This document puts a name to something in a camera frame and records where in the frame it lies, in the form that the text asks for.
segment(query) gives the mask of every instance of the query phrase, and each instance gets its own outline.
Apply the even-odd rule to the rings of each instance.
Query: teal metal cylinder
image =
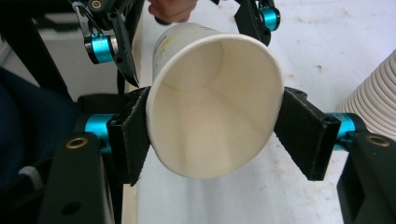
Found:
[[[105,143],[106,146],[102,148],[102,153],[111,153],[106,124],[113,116],[113,114],[94,114],[88,118],[85,124],[86,133],[96,134],[96,136]]]

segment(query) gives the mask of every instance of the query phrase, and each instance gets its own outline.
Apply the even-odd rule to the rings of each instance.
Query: stack of paper cups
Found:
[[[352,92],[339,111],[359,115],[369,131],[396,141],[396,50]]]

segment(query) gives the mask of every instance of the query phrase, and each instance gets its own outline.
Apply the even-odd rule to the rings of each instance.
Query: cup rim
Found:
[[[282,71],[281,68],[279,66],[278,61],[276,60],[275,55],[259,40],[247,36],[247,35],[240,35],[240,34],[224,34],[224,33],[219,33],[219,34],[214,34],[214,35],[209,35],[209,36],[205,36],[202,37],[200,39],[191,41],[188,45],[186,45],[182,50],[180,50],[179,52],[177,52],[176,54],[172,55],[172,57],[169,58],[168,62],[166,64],[163,65],[163,68],[161,69],[161,71],[157,74],[156,78],[153,80],[151,88],[150,88],[150,92],[148,94],[148,99],[147,99],[147,105],[146,105],[146,123],[147,123],[147,127],[148,127],[148,137],[150,139],[150,142],[152,144],[152,147],[154,148],[154,151],[157,154],[157,158],[162,162],[162,164],[170,171],[172,171],[175,174],[178,175],[182,175],[182,176],[186,176],[186,177],[192,177],[192,178],[211,178],[211,177],[215,177],[215,176],[219,176],[219,175],[224,175],[226,173],[231,172],[232,170],[235,170],[237,168],[239,168],[240,166],[234,167],[232,170],[228,170],[222,174],[213,174],[211,176],[204,176],[204,177],[196,177],[196,176],[192,176],[192,175],[186,175],[184,173],[181,173],[178,170],[173,169],[172,167],[170,167],[170,165],[168,164],[169,161],[164,161],[163,158],[161,158],[158,154],[158,151],[156,148],[159,148],[159,143],[157,142],[156,138],[153,136],[153,132],[151,130],[154,129],[154,125],[155,123],[153,122],[152,115],[153,115],[153,107],[155,105],[155,99],[156,99],[156,95],[157,92],[163,82],[163,79],[165,77],[165,75],[168,73],[168,71],[178,62],[178,60],[183,57],[186,53],[194,50],[194,49],[198,49],[199,47],[201,47],[202,45],[206,45],[209,43],[213,43],[213,42],[217,42],[217,41],[222,41],[222,40],[239,40],[239,41],[244,41],[246,43],[249,43],[250,45],[254,45],[256,48],[260,48],[262,50],[264,50],[268,56],[269,56],[269,60],[271,60],[271,63],[274,65],[275,68],[275,72],[274,74],[276,74],[276,79],[277,79],[277,85],[279,85],[279,91],[283,92],[284,90],[284,80],[282,77]],[[278,102],[274,102],[274,105],[278,106],[280,109],[281,103],[282,103],[282,99],[283,99],[283,95],[279,96],[279,101]],[[265,145],[268,143],[272,133],[273,133],[273,129],[275,127],[276,124],[276,118],[273,120],[273,127],[271,129],[268,130],[268,134],[267,136],[264,136],[263,139],[265,139],[264,141],[264,145],[261,148],[257,148],[257,153],[255,153],[255,155],[250,158],[249,160],[245,161],[244,164],[248,163],[249,161],[251,161],[252,159],[254,159],[261,151],[262,149],[265,147]]]

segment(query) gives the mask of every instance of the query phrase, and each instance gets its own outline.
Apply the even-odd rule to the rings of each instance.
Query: bolt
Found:
[[[101,6],[102,6],[102,3],[100,1],[98,1],[98,0],[95,0],[95,1],[92,2],[92,7],[93,8],[99,9]]]

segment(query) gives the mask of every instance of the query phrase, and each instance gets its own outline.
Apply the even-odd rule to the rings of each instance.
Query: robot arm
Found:
[[[135,1],[118,4],[116,1],[74,1],[84,46],[93,63],[113,61],[120,73],[132,85],[138,87],[131,40],[121,15],[131,9]]]

